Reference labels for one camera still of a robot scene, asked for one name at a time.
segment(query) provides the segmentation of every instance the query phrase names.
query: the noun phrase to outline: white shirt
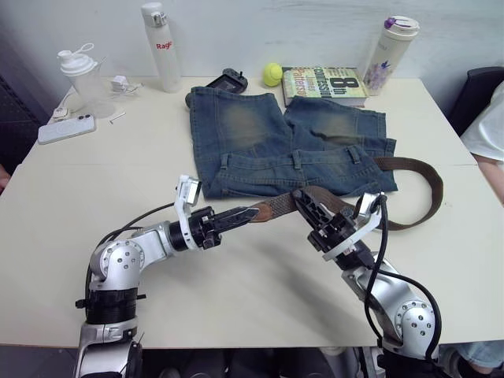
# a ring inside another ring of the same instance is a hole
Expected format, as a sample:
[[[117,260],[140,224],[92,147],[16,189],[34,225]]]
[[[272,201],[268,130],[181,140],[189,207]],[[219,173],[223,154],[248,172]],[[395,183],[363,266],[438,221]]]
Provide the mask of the white shirt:
[[[490,104],[461,136],[473,154],[504,161],[504,81],[495,88]]]

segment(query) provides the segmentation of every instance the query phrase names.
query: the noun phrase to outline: bottle cap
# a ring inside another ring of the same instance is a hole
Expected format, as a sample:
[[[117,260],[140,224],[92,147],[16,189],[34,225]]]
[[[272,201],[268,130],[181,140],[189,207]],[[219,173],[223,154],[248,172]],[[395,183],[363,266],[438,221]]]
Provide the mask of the bottle cap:
[[[418,34],[420,25],[413,18],[404,16],[392,16],[384,22],[387,35],[400,41],[409,41]]]
[[[75,52],[63,50],[57,53],[61,63],[61,71],[66,76],[78,76],[92,71],[98,65],[98,62],[82,53],[91,50],[93,47],[95,47],[93,43],[86,43]]]
[[[145,24],[152,28],[159,28],[168,23],[160,2],[148,2],[142,5],[141,10]]]

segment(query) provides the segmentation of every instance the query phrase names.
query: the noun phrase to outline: yellow ball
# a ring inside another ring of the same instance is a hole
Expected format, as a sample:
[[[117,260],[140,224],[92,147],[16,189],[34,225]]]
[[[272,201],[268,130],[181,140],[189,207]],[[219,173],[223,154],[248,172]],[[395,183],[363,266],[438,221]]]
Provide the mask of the yellow ball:
[[[262,73],[262,80],[268,87],[275,87],[282,81],[282,67],[278,63],[269,63]]]

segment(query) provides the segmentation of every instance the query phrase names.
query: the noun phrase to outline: person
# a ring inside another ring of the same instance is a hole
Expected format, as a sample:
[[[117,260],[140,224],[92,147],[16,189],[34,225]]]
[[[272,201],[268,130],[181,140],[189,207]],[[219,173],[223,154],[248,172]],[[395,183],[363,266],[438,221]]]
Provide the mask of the person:
[[[9,180],[10,180],[10,174],[8,174],[7,171],[0,164],[0,194],[7,187]]]
[[[469,125],[461,141],[504,205],[504,81],[490,104]],[[504,340],[459,343],[440,347],[442,365],[455,378],[490,377],[504,362]]]
[[[461,140],[504,205],[504,81],[495,88],[490,104],[469,125]]]

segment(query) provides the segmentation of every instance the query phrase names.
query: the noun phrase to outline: black device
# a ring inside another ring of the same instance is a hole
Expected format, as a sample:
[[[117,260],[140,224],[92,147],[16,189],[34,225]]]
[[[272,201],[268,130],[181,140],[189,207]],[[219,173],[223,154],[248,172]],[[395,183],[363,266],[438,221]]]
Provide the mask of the black device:
[[[246,77],[243,75],[243,71],[238,73],[234,69],[224,69],[222,75],[208,84],[207,87],[239,94],[246,90],[248,84]],[[186,95],[186,105],[188,108],[191,107],[191,93]]]

